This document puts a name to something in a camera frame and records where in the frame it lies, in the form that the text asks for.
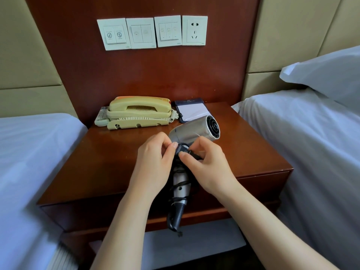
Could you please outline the bed with white sheet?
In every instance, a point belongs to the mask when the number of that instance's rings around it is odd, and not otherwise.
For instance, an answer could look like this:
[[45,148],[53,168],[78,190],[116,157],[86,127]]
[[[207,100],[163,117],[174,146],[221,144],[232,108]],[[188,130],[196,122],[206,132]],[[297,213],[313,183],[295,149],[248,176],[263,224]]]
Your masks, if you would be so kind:
[[62,229],[36,202],[87,127],[66,113],[0,118],[0,270],[45,270]]
[[294,168],[278,218],[342,270],[360,270],[360,117],[310,88],[232,108]]

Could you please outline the white two-rocker switch panel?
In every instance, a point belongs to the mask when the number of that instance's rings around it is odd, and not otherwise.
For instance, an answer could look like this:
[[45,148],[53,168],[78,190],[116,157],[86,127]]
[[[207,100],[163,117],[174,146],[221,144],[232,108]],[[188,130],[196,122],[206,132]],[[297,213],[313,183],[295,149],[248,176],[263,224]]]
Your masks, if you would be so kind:
[[126,18],[132,49],[155,49],[157,47],[153,17]]

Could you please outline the silver hair dryer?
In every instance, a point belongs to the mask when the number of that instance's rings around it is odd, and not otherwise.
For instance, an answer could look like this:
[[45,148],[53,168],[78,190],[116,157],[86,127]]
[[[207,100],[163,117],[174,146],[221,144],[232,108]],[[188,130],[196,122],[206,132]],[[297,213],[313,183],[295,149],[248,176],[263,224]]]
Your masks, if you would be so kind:
[[192,181],[194,180],[194,176],[179,159],[178,154],[183,151],[191,154],[196,160],[202,160],[199,155],[189,149],[200,136],[210,141],[220,138],[219,125],[213,116],[208,115],[183,123],[169,133],[171,141],[178,143],[170,173],[170,181],[173,183],[171,188],[173,197],[170,199],[172,217],[182,215],[190,195]]

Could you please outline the white two-button switch panel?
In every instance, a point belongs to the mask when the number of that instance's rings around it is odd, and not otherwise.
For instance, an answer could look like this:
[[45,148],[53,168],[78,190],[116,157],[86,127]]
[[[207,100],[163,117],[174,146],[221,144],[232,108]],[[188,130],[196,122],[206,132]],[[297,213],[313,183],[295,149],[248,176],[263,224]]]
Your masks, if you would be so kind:
[[98,19],[97,24],[106,51],[132,49],[125,18]]

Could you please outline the person's right forearm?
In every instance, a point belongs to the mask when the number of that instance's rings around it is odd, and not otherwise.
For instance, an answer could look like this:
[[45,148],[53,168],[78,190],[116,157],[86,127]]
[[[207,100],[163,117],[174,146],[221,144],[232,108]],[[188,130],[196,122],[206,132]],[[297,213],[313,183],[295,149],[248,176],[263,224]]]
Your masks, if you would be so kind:
[[296,236],[236,180],[214,195],[239,225],[266,270],[339,270]]

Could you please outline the beige corded telephone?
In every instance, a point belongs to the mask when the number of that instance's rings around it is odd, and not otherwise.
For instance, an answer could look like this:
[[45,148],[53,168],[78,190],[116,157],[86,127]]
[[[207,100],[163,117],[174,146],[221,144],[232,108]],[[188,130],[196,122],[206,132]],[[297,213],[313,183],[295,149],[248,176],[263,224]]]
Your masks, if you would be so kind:
[[119,96],[109,104],[109,130],[165,126],[179,118],[170,100],[150,96]]

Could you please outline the white wall socket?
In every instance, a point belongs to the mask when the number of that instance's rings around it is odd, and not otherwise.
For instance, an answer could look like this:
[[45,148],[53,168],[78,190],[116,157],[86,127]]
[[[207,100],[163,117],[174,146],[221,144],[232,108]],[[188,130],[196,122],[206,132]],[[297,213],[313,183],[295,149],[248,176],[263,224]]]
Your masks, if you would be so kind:
[[182,16],[182,45],[205,46],[208,16]]

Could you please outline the person's left hand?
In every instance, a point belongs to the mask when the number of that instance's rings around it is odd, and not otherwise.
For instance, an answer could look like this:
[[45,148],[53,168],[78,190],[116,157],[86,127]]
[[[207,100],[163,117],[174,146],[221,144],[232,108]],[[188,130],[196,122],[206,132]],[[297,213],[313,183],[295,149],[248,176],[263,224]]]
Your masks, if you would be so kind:
[[162,144],[170,141],[168,135],[159,132],[151,136],[137,152],[136,164],[130,178],[128,191],[153,201],[165,186],[171,167],[162,166]]

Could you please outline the white pillow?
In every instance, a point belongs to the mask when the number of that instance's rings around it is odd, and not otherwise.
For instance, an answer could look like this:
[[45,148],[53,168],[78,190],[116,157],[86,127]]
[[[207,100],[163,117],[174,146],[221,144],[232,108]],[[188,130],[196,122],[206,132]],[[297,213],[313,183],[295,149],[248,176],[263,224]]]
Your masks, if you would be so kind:
[[280,79],[306,85],[360,114],[360,45],[284,67]]

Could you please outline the brown wooden nightstand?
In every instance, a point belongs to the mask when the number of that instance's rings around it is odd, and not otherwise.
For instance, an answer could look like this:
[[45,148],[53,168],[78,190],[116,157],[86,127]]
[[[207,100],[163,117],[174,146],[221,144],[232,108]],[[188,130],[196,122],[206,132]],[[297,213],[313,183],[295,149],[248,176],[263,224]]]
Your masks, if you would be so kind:
[[[218,144],[237,178],[271,212],[293,167],[226,102],[207,103],[218,122]],[[138,148],[158,132],[180,125],[108,130],[93,125],[47,187],[37,206],[63,233],[61,242],[80,269],[95,258],[90,242],[103,240],[124,196]]]

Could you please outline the white three-rocker switch panel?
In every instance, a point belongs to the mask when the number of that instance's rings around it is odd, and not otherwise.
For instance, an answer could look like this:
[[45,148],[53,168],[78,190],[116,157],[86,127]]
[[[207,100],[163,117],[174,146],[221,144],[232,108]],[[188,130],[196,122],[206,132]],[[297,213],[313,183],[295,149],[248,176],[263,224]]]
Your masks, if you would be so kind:
[[182,45],[180,15],[154,17],[154,26],[159,48]]

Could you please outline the white remote control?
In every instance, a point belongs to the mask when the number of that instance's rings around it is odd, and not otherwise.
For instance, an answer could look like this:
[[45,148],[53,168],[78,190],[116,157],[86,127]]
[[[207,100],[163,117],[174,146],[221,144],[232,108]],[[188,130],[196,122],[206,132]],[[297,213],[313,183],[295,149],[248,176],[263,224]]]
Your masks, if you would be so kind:
[[103,106],[101,107],[95,121],[94,124],[98,127],[105,127],[107,126],[107,124],[110,122],[110,119],[107,116],[107,111],[108,111],[109,107],[108,106]]

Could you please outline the person's left forearm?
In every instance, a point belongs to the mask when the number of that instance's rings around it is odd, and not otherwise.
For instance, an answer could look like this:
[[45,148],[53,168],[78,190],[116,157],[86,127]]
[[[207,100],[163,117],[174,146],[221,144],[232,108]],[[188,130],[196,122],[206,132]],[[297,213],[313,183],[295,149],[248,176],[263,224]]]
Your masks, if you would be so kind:
[[161,189],[145,183],[129,187],[90,270],[141,270],[148,214]]

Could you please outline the notepad in dark holder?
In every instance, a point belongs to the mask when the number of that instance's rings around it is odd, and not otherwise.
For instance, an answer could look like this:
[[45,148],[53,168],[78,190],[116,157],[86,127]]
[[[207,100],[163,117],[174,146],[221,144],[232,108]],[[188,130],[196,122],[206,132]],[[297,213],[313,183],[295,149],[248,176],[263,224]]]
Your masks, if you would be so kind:
[[180,123],[193,121],[204,116],[211,116],[201,98],[175,100],[173,105],[179,115],[178,120]]

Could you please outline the beige padded headboard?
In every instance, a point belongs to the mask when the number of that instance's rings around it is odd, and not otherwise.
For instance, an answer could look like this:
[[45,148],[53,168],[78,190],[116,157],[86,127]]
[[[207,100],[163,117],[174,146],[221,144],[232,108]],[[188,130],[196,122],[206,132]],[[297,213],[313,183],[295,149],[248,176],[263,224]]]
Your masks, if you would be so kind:
[[360,45],[360,0],[260,0],[241,100],[281,90],[281,69]]
[[25,0],[0,0],[0,118],[78,117]]

